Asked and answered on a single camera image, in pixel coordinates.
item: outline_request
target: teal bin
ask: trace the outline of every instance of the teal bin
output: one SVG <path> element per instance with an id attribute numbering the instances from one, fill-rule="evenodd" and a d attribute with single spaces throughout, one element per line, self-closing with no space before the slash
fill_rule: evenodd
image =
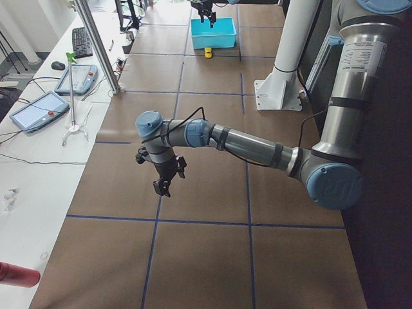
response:
<path id="1" fill-rule="evenodd" d="M 233 18 L 217 18 L 211 28 L 211 22 L 205 19 L 192 19 L 192 42 L 195 50 L 200 48 L 231 48 L 236 42 L 236 29 Z"/>

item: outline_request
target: blue and white device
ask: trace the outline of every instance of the blue and white device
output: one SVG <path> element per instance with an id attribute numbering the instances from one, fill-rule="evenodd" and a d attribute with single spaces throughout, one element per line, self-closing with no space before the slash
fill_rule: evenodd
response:
<path id="1" fill-rule="evenodd" d="M 73 94 L 84 95 L 89 91 L 97 76 L 97 66 L 94 64 L 72 64 Z M 64 71 L 54 92 L 59 95 L 70 95 L 70 78 L 68 68 Z"/>
<path id="2" fill-rule="evenodd" d="M 12 113 L 10 119 L 25 133 L 32 133 L 61 117 L 69 108 L 65 100 L 49 91 Z"/>

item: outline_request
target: white tabletop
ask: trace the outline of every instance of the white tabletop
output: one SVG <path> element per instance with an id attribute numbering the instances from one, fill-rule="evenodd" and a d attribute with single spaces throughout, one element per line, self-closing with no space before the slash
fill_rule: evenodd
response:
<path id="1" fill-rule="evenodd" d="M 122 38 L 118 34 L 118 20 L 115 14 L 93 14 L 100 36 L 111 63 L 118 57 L 124 59 Z M 56 47 L 45 60 L 35 77 L 60 77 L 63 71 L 51 69 L 53 61 L 66 63 L 66 52 L 72 51 L 71 29 L 82 26 L 77 17 Z M 111 41 L 113 48 L 108 51 Z M 78 59 L 79 64 L 96 64 L 98 76 L 96 85 L 104 74 L 95 56 Z M 45 91 L 53 90 L 57 80 L 37 80 Z M 21 98 L 33 100 L 43 94 L 34 83 L 30 83 Z M 77 120 L 82 121 L 91 107 L 86 130 L 87 141 L 83 134 L 70 135 L 66 147 L 62 146 L 62 136 L 70 123 L 70 112 L 44 127 L 38 132 L 27 135 L 18 134 L 15 138 L 0 145 L 0 153 L 31 162 L 87 162 L 96 134 L 111 100 L 111 91 L 106 80 L 98 92 L 79 102 Z M 16 102 L 9 114 L 0 123 L 0 134 L 19 131 L 9 119 L 9 115 L 24 106 Z M 11 135 L 0 136 L 0 141 Z M 44 272 L 53 246 L 59 235 L 68 207 L 84 170 L 84 165 L 73 164 L 28 164 L 0 156 L 0 261 L 37 269 Z M 10 189 L 18 189 L 16 201 L 11 211 L 5 211 L 3 196 Z M 28 308 L 37 286 L 21 288 L 0 285 L 0 308 Z"/>

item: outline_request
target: red cylinder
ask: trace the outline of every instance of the red cylinder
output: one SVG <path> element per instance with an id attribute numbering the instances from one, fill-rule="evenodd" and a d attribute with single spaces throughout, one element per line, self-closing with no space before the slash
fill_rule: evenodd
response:
<path id="1" fill-rule="evenodd" d="M 31 288 L 40 281 L 40 272 L 0 262 L 0 283 Z"/>

